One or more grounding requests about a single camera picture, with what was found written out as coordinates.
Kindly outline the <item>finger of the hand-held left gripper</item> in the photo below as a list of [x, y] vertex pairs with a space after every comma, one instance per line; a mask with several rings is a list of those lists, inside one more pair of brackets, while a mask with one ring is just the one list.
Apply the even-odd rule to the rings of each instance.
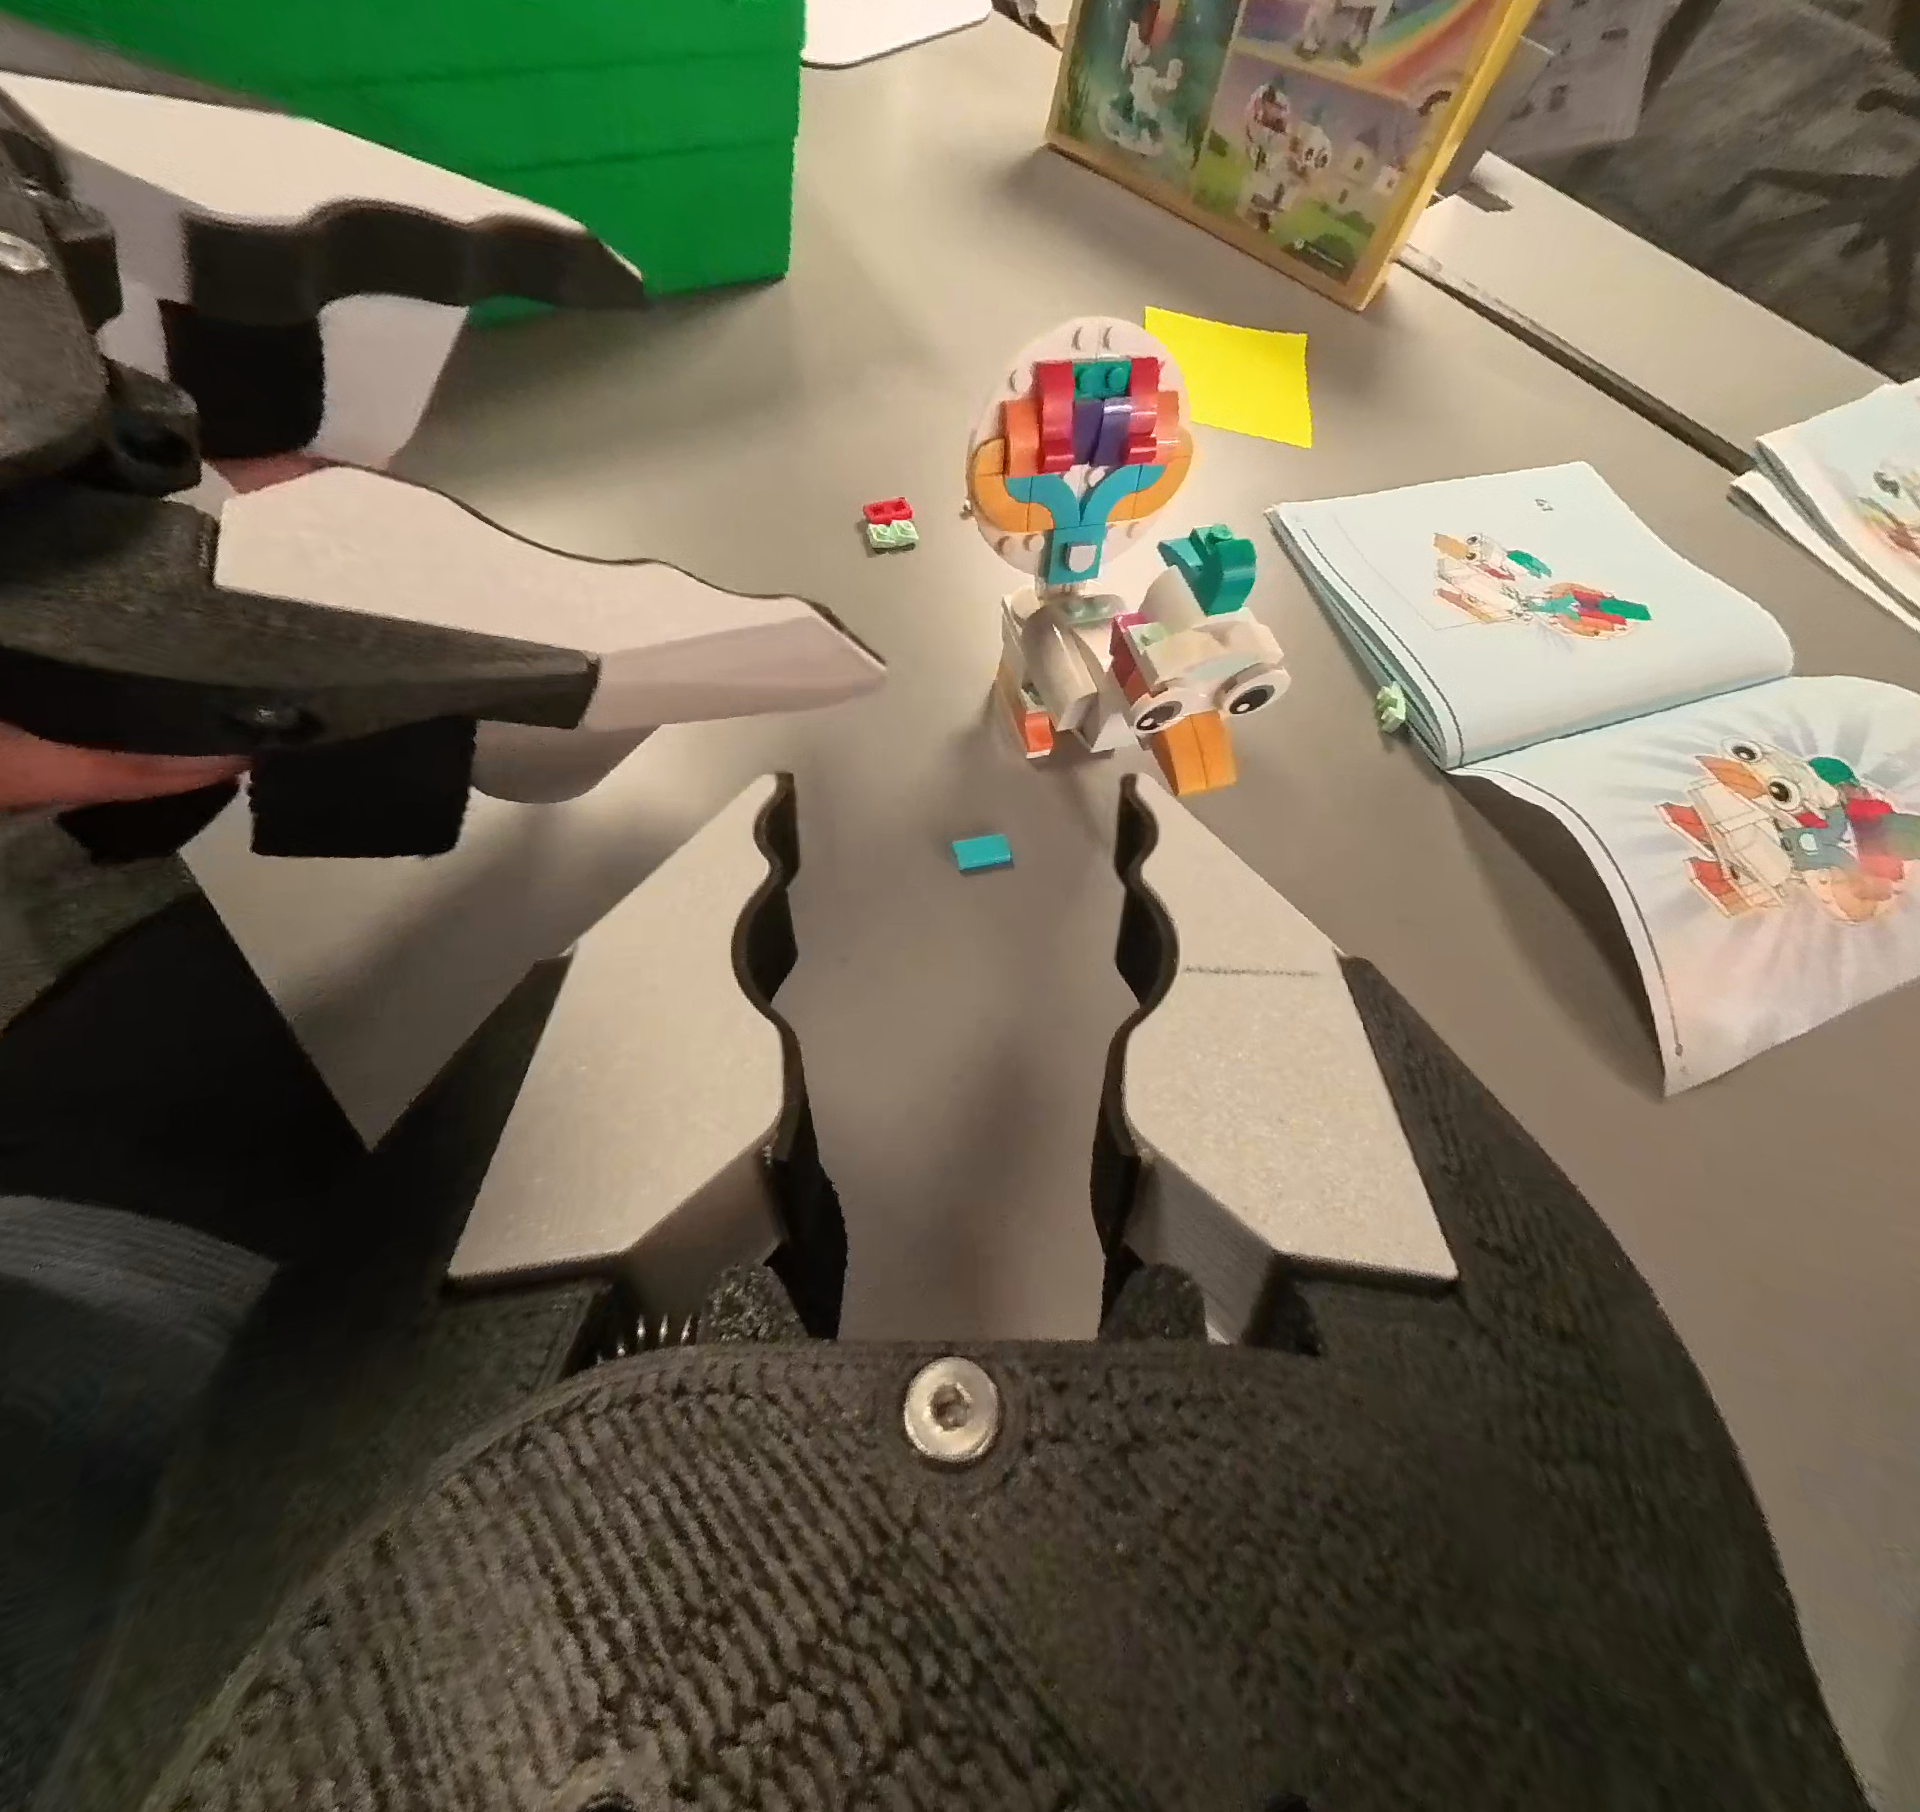
[[725, 590], [657, 559], [546, 548], [446, 492], [351, 466], [230, 495], [216, 578], [274, 599], [590, 653], [582, 719], [485, 719], [479, 790], [563, 801], [654, 731], [818, 710], [875, 690], [886, 663], [826, 610]]
[[644, 275], [571, 214], [282, 110], [6, 19], [5, 104], [113, 232], [121, 277], [221, 319], [288, 326], [351, 295], [618, 310]]

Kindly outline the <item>colourful lego bird model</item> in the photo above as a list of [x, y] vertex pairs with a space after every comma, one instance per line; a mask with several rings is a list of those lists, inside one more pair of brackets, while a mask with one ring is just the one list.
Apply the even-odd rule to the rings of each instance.
[[1021, 574], [997, 704], [1030, 761], [1137, 744], [1176, 796], [1238, 781], [1237, 725], [1291, 674], [1232, 528], [1160, 537], [1197, 456], [1189, 382], [1137, 322], [1076, 314], [1007, 366], [966, 451], [966, 516]]

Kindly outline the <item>person's grey clothing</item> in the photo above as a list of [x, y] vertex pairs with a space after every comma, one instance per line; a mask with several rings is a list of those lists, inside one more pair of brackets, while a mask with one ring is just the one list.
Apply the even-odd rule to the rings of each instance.
[[161, 1468], [274, 1274], [183, 1222], [2, 1200], [6, 1763], [66, 1718]]

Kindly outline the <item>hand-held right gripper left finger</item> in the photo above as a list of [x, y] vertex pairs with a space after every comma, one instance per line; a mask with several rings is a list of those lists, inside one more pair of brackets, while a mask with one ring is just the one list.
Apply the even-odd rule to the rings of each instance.
[[846, 1215], [776, 1006], [800, 864], [796, 778], [764, 773], [574, 942], [451, 1288], [611, 1279], [664, 1325], [771, 1263], [837, 1336]]

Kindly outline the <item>white paper leaflet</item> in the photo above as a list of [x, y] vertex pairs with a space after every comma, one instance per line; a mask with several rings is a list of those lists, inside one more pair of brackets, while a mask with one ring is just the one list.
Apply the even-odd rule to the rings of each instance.
[[1640, 122], [1652, 53], [1671, 0], [1542, 0], [1526, 38], [1544, 71], [1490, 146], [1511, 163], [1629, 140]]

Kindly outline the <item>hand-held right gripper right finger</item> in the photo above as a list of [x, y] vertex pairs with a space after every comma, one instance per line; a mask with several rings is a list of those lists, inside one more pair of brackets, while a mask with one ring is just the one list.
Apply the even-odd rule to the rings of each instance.
[[1117, 970], [1136, 997], [1093, 1155], [1105, 1309], [1186, 1270], [1219, 1345], [1309, 1279], [1444, 1293], [1458, 1263], [1343, 951], [1154, 778], [1117, 801]]

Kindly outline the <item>yellow sticky note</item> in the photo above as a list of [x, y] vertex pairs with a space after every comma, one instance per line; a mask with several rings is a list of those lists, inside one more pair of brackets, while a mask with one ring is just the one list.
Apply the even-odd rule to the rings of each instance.
[[1309, 336], [1148, 307], [1142, 323], [1178, 360], [1193, 420], [1309, 451]]

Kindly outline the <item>closed lego instruction booklet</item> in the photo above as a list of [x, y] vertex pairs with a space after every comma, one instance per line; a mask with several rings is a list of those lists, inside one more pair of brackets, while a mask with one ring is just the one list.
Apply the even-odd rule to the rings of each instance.
[[1919, 625], [1919, 382], [1760, 437], [1733, 502]]

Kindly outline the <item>yellow lego box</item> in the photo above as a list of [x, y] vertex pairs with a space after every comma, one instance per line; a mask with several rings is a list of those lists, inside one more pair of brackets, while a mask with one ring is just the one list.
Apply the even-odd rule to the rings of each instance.
[[1541, 0], [1073, 0], [1046, 144], [1350, 310]]

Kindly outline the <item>person's left hand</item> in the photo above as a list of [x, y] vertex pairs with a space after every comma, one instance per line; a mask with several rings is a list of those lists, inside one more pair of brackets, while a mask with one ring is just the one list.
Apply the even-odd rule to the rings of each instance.
[[243, 777], [246, 756], [137, 754], [35, 736], [2, 725], [2, 814], [54, 815], [203, 790]]

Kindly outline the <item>open lego instruction booklet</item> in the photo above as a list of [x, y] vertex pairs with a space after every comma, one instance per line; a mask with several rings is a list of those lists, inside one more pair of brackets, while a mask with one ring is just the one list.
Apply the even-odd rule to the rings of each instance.
[[1603, 899], [1667, 1094], [1917, 983], [1917, 690], [1799, 671], [1585, 461], [1266, 516], [1406, 738]]

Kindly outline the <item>green plastic bin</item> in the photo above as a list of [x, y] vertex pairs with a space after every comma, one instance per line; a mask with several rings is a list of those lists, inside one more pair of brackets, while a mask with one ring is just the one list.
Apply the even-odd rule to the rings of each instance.
[[571, 214], [646, 292], [782, 280], [805, 0], [5, 0]]

